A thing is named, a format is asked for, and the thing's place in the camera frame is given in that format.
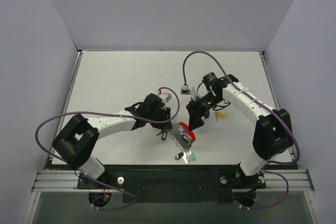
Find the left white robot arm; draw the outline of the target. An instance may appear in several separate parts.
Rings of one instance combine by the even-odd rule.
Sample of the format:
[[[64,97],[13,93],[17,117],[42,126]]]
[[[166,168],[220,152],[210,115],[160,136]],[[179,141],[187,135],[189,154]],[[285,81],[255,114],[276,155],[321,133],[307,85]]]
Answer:
[[[171,98],[169,93],[150,93],[144,101],[126,107],[116,117],[85,118],[76,114],[55,137],[53,148],[71,169],[87,174],[92,185],[102,188],[108,182],[108,175],[105,167],[92,155],[96,142],[115,133],[142,128],[147,120],[153,128],[170,130],[171,109],[166,105]]]

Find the red handled metal key organizer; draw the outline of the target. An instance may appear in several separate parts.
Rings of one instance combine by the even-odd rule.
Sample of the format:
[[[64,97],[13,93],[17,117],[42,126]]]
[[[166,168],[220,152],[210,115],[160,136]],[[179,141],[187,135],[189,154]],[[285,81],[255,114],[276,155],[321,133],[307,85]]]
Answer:
[[[178,130],[178,126],[185,128],[185,133],[181,133]],[[192,144],[196,141],[196,136],[193,131],[188,130],[188,125],[184,122],[178,122],[172,124],[172,129],[169,131],[169,136],[175,145],[181,150],[190,150]]]

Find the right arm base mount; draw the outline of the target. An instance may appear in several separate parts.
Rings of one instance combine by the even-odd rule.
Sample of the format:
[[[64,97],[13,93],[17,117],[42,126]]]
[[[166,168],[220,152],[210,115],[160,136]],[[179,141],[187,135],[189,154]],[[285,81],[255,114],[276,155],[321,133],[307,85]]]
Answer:
[[[266,188],[262,172],[246,176],[237,167],[234,170],[220,170],[217,177],[220,200],[237,202],[244,207],[252,207],[257,201],[257,190]]]

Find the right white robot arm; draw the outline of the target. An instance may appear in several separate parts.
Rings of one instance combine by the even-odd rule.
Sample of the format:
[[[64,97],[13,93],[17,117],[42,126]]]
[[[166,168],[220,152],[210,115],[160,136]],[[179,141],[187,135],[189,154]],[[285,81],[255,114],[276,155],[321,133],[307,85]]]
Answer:
[[[181,88],[182,94],[191,96],[186,105],[189,131],[202,127],[210,110],[223,101],[237,108],[255,127],[252,153],[238,164],[234,175],[236,184],[246,187],[270,160],[293,146],[289,113],[261,102],[231,74],[218,78],[213,72],[208,73],[203,84],[207,90],[203,97],[194,87]]]

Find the yellow tag key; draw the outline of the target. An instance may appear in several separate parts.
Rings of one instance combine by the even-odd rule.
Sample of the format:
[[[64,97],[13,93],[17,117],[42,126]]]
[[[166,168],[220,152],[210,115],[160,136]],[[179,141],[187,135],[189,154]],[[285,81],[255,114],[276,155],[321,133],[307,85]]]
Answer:
[[[226,115],[219,112],[219,111],[215,111],[214,112],[214,115],[215,115],[215,121],[218,121],[220,119],[225,119],[226,118]]]

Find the black key tag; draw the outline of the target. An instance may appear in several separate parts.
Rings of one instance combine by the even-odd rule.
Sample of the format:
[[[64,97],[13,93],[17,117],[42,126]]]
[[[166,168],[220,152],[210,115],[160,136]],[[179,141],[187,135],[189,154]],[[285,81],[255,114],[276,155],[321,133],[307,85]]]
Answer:
[[[162,132],[161,134],[161,140],[165,141],[167,139],[167,132]]]

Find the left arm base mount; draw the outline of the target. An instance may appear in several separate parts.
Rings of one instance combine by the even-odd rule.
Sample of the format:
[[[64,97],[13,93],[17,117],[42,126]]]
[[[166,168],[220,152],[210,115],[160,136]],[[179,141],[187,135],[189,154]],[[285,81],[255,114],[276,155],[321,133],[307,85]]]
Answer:
[[[96,183],[89,179],[84,173],[75,171],[75,175],[78,178],[77,189],[98,190],[90,192],[88,194],[88,201],[95,208],[106,207],[112,199],[112,191],[109,187],[106,187],[100,183]]]

